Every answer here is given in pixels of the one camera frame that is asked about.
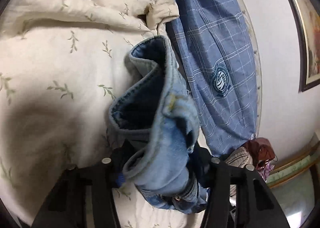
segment framed painting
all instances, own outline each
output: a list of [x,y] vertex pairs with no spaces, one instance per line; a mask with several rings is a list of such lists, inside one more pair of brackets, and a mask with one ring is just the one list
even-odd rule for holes
[[301,54],[300,91],[320,84],[320,2],[289,0],[295,17]]

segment plaid shirt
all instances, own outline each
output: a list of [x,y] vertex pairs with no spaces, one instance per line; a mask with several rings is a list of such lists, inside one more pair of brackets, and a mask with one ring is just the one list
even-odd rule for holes
[[236,0],[176,0],[167,23],[211,153],[230,154],[255,134],[257,83],[251,40]]

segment embroidered emblem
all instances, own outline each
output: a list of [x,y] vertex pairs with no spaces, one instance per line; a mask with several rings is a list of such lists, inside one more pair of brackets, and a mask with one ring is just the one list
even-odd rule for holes
[[217,96],[225,97],[228,94],[231,85],[229,85],[228,69],[224,64],[220,63],[215,67],[210,82],[218,93]]

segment light blue jeans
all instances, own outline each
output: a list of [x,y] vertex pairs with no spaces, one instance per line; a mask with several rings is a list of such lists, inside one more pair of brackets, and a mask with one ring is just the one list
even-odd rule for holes
[[187,168],[192,165],[189,154],[198,138],[199,119],[170,41],[149,38],[137,44],[129,58],[143,78],[113,103],[109,119],[132,144],[145,146],[126,162],[124,177],[157,208],[200,212],[207,190],[192,167]]

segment metal rivet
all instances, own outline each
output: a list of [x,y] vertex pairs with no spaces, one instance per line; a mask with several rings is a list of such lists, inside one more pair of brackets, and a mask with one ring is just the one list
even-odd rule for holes
[[213,157],[213,158],[211,159],[211,162],[212,162],[212,163],[215,163],[215,164],[218,164],[218,163],[220,163],[220,159],[217,158],[217,157]]
[[254,166],[253,165],[251,165],[251,164],[247,164],[246,166],[245,166],[245,168],[247,169],[247,170],[249,170],[249,171],[254,171]]
[[111,159],[110,158],[104,158],[102,159],[101,161],[103,164],[109,164],[111,162]]
[[77,166],[76,164],[69,164],[67,166],[67,170],[69,170],[69,171],[74,170],[76,168],[76,166]]

